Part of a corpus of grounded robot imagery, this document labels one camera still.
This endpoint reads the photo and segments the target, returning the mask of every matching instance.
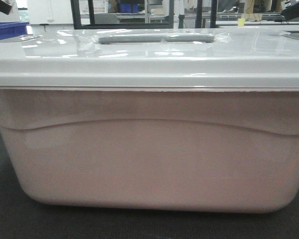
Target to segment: dark carpet floor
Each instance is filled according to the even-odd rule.
[[[299,239],[299,192],[275,213],[48,206],[21,190],[0,136],[0,239]]]

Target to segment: wall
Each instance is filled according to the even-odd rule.
[[[30,24],[72,24],[70,0],[27,0]]]

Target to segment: lid handle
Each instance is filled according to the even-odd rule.
[[[145,42],[213,42],[214,35],[200,33],[183,33],[183,34],[129,34],[101,36],[98,38],[99,44],[115,43],[145,43]]]

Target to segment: plastic storage box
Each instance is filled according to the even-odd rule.
[[[0,131],[23,190],[59,205],[284,207],[299,188],[289,36],[85,29],[0,43]]]
[[[26,35],[28,22],[0,22],[0,40]]]
[[[139,5],[138,4],[121,3],[120,4],[120,12],[122,12],[122,13],[137,13],[137,12],[139,12]]]

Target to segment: window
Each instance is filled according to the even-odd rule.
[[[29,21],[28,6],[26,0],[16,0],[21,21]]]

